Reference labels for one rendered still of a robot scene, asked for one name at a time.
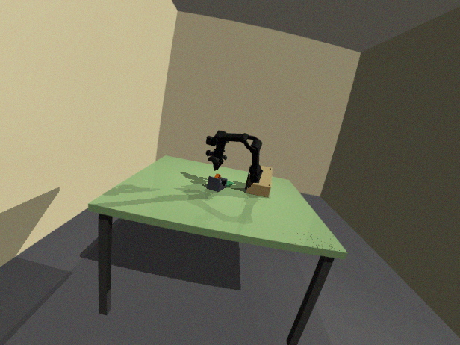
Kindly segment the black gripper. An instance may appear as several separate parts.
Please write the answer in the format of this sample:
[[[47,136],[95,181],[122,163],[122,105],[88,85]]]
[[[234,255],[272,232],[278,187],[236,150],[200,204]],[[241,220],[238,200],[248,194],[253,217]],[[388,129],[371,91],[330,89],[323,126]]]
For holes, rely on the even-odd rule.
[[[214,156],[211,156],[208,158],[209,161],[212,161],[213,163],[213,166],[214,166],[214,171],[215,170],[218,170],[221,166],[221,164],[224,162],[223,159],[227,159],[227,156],[224,155],[224,149],[219,149],[219,148],[215,148],[215,154]]]

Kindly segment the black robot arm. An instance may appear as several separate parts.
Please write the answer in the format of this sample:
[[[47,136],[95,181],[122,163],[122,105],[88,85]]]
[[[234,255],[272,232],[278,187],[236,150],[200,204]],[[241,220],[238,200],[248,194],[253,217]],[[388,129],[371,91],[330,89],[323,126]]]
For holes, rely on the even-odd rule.
[[[247,139],[253,140],[251,146],[248,144]],[[252,165],[249,168],[250,180],[252,183],[258,183],[261,179],[263,172],[261,165],[259,165],[259,152],[262,146],[262,141],[255,136],[243,134],[226,133],[219,130],[214,137],[207,136],[206,144],[216,146],[219,149],[224,149],[225,144],[229,141],[242,142],[245,147],[252,153]]]

